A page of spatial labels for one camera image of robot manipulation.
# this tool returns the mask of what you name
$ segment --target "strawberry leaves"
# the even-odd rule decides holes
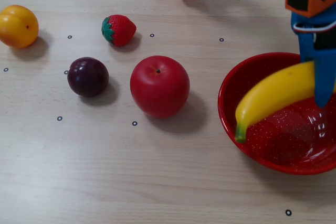
[[[114,31],[111,29],[111,24],[109,24],[110,17],[107,17],[104,19],[103,24],[101,26],[101,33],[103,34],[104,38],[111,44],[113,43],[112,35],[114,34]]]

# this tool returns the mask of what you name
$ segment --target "dark purple plum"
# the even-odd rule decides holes
[[[109,72],[103,63],[91,57],[75,60],[68,72],[68,83],[78,95],[94,97],[109,83]]]

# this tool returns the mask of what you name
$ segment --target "banana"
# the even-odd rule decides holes
[[[247,92],[236,109],[236,142],[246,141],[249,126],[292,103],[313,97],[314,91],[313,61],[284,68],[266,77]]]

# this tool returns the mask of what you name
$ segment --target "table surface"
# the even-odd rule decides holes
[[[264,168],[218,117],[232,67],[264,52],[298,52],[284,2],[0,0],[0,9],[28,7],[40,24],[31,47],[0,45],[0,223],[335,223],[335,172]],[[101,35],[111,14],[138,27],[120,49]],[[145,116],[130,94],[131,71],[151,55],[178,60],[190,75],[187,105],[168,120]],[[64,74],[85,56],[110,72],[108,91],[95,99],[75,95]]]

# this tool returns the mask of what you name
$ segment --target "toy fruit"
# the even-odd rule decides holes
[[[130,42],[136,28],[136,25],[126,16],[112,15],[104,19],[101,32],[109,43],[121,47]]]
[[[130,86],[133,99],[141,110],[156,118],[167,118],[185,104],[190,81],[176,60],[151,56],[135,67]]]
[[[239,63],[220,87],[219,117],[237,148],[256,162],[283,173],[324,173],[336,168],[336,93],[324,108],[319,108],[313,97],[291,104],[249,127],[245,144],[235,140],[240,100],[265,77],[298,63],[299,55],[285,52],[253,56]]]
[[[106,88],[109,83],[109,73],[99,60],[84,57],[71,64],[68,83],[76,94],[94,97]]]
[[[0,13],[0,40],[14,48],[31,45],[38,35],[38,21],[26,7],[12,5]]]
[[[266,77],[244,96],[236,109],[236,141],[245,142],[249,126],[288,105],[313,97],[314,91],[312,61],[284,68]]]

